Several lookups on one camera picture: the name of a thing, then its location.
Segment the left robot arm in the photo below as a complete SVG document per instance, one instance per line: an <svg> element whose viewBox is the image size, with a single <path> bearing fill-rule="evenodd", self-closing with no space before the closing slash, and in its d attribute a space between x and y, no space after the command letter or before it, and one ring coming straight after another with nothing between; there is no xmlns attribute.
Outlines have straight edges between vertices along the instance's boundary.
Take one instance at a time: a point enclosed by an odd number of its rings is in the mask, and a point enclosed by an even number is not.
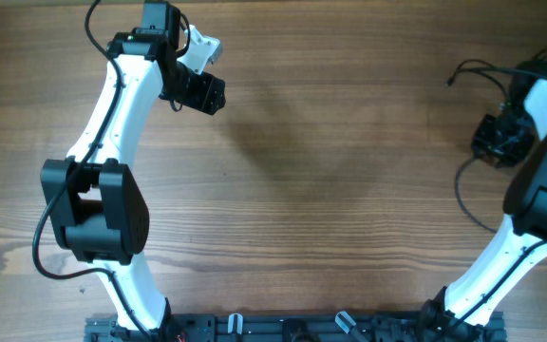
<svg viewBox="0 0 547 342"><path fill-rule="evenodd" d="M97 275L117 314L86 339L182 341L186 334L159 291L144 255L150 217L132 166L156 100L212 115L225 105L224 82L206 66L218 39L201 34L166 1L147 1L141 23L104 47L103 91L78 141L61 160L47 160L40 181L57 244Z"/></svg>

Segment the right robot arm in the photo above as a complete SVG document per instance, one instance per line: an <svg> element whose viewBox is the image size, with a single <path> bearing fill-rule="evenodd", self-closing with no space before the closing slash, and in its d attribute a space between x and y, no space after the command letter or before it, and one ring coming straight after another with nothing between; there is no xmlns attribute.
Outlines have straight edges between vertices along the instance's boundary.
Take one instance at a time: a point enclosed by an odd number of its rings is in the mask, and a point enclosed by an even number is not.
<svg viewBox="0 0 547 342"><path fill-rule="evenodd" d="M487 341L493 311L547 257L547 60L535 57L501 73L498 116L475 131L471 161L491 158L520 167L504 197L503 218L489 245L466 273L423 305L413 331L419 341Z"/></svg>

